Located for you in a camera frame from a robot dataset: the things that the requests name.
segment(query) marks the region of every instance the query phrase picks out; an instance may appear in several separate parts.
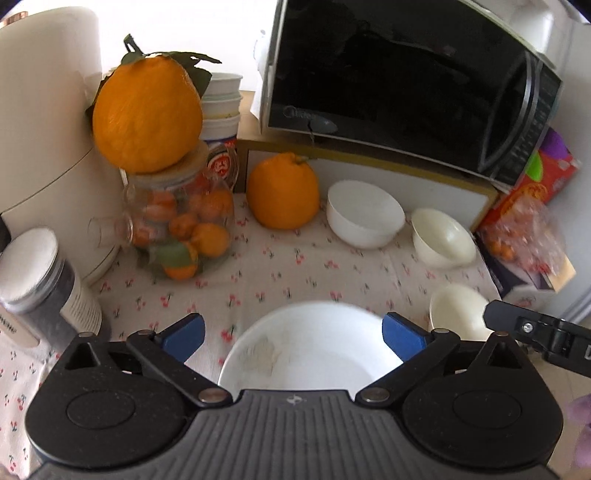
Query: canister lid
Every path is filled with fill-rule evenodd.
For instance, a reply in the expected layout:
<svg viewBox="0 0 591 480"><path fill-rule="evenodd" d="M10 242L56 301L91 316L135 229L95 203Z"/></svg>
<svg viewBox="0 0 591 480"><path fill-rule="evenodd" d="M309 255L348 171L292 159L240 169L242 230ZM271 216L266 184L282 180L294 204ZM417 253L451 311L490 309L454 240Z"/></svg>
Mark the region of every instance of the canister lid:
<svg viewBox="0 0 591 480"><path fill-rule="evenodd" d="M129 183L150 190L164 190L181 184L199 173L207 166L209 147L199 141L197 147L187 153L173 166L155 173L128 174Z"/></svg>
<svg viewBox="0 0 591 480"><path fill-rule="evenodd" d="M45 290L57 250L56 234L49 228L28 230L6 247L0 255L0 301L7 309Z"/></svg>

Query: tablecloth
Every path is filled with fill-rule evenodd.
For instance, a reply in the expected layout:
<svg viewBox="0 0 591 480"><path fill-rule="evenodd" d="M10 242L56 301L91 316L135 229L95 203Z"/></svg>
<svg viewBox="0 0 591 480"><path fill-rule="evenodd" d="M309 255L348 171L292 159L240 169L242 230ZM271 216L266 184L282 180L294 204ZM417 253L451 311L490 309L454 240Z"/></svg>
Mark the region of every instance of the tablecloth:
<svg viewBox="0 0 591 480"><path fill-rule="evenodd" d="M327 300L355 304L379 317L396 311L426 328L431 294L450 282L469 285L489 300L498 292L479 257L452 271L426 268L415 256L412 229L405 225L386 247L351 248L330 230L324 209L295 231L263 228L235 196L231 256L216 270L182 283L154 279L137 268L133 250L122 251L94 286L112 338L150 328L160 331L190 312L206 321L204 345L187 365L213 381L236 339L259 318L288 303ZM0 337L0 463L26 478L30 446L24 414L59 352L40 362Z"/></svg>

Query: white appliance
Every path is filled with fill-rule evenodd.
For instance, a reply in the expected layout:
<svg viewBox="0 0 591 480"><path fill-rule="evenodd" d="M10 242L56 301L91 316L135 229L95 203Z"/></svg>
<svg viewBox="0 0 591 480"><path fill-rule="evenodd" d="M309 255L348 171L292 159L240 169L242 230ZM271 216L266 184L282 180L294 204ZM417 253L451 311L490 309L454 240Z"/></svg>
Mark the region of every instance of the white appliance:
<svg viewBox="0 0 591 480"><path fill-rule="evenodd" d="M13 237L53 229L87 283L118 251L91 245L88 223L117 215L123 188L85 115L101 77L98 18L89 9L44 11L0 29L0 218Z"/></svg>

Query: plastic bag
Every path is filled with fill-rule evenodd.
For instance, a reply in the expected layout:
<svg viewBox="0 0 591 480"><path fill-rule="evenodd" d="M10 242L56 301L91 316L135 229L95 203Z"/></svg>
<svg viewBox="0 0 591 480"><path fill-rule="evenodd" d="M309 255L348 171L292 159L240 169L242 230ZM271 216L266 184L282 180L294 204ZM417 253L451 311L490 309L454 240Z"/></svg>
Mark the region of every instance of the plastic bag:
<svg viewBox="0 0 591 480"><path fill-rule="evenodd" d="M541 201L521 196L496 223L483 230L494 256L527 272L557 275L564 264L564 236Z"/></svg>

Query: white bowl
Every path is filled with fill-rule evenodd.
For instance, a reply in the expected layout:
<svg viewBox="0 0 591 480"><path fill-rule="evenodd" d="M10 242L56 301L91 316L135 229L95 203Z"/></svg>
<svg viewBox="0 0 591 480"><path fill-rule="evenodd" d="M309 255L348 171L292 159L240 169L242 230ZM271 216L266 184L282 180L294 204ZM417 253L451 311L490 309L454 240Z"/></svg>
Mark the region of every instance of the white bowl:
<svg viewBox="0 0 591 480"><path fill-rule="evenodd" d="M353 305L312 301L266 315L232 347L219 384L244 389L348 390L402 364L382 339L382 319Z"/></svg>
<svg viewBox="0 0 591 480"><path fill-rule="evenodd" d="M238 134L239 123L240 114L231 116L230 118L204 120L203 129L201 130L199 138L204 141L234 138Z"/></svg>
<svg viewBox="0 0 591 480"><path fill-rule="evenodd" d="M203 119L213 120L237 116L240 108L240 100L242 100L240 93L220 97L204 97L201 101Z"/></svg>
<svg viewBox="0 0 591 480"><path fill-rule="evenodd" d="M404 226L404 211L388 192L356 180L329 188L326 217L333 232L355 248L384 247Z"/></svg>
<svg viewBox="0 0 591 480"><path fill-rule="evenodd" d="M462 340L485 342L492 333L482 317L488 303L476 290L459 283L438 288L429 305L431 330L446 328Z"/></svg>
<svg viewBox="0 0 591 480"><path fill-rule="evenodd" d="M456 268L476 258L470 232L452 217L432 208L419 208L411 215L413 243L418 258L430 268Z"/></svg>
<svg viewBox="0 0 591 480"><path fill-rule="evenodd" d="M221 73L213 72L212 79L203 94L203 98L214 95L228 95L230 93L238 93L240 89L240 80L242 75L236 73Z"/></svg>

